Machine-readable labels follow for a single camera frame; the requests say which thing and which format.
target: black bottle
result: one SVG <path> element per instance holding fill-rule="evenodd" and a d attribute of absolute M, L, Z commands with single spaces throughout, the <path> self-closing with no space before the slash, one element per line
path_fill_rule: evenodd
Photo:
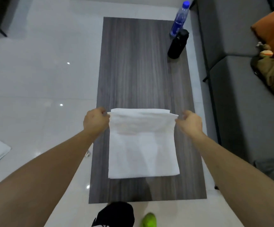
<path fill-rule="evenodd" d="M 180 29 L 177 36 L 173 39 L 171 46 L 168 51 L 168 56 L 171 59 L 177 59 L 180 57 L 184 47 L 186 46 L 186 41 L 188 40 L 189 32 L 185 29 Z"/>

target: glossy tiled floor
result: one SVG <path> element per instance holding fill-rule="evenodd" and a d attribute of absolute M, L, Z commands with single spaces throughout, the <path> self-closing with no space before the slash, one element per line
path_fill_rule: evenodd
<path fill-rule="evenodd" d="M 82 129 L 96 107 L 103 17 L 173 20 L 176 8 L 85 0 L 20 0 L 8 38 L 0 37 L 0 139 L 12 150 L 0 160 L 0 181 Z M 191 17 L 185 27 L 192 32 Z M 187 53 L 196 112 L 207 132 L 212 116 L 199 55 L 199 34 Z M 46 226 L 90 226 L 106 204 L 88 204 L 91 157 L 85 158 Z M 138 226 L 151 211 L 158 226 L 242 226 L 204 165 L 208 199 L 133 203 Z"/>

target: green shoe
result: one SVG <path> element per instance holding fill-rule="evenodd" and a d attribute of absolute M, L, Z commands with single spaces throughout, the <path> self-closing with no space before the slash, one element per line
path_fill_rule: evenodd
<path fill-rule="evenodd" d="M 157 227 L 156 217 L 153 213 L 148 213 L 141 221 L 140 227 Z"/>

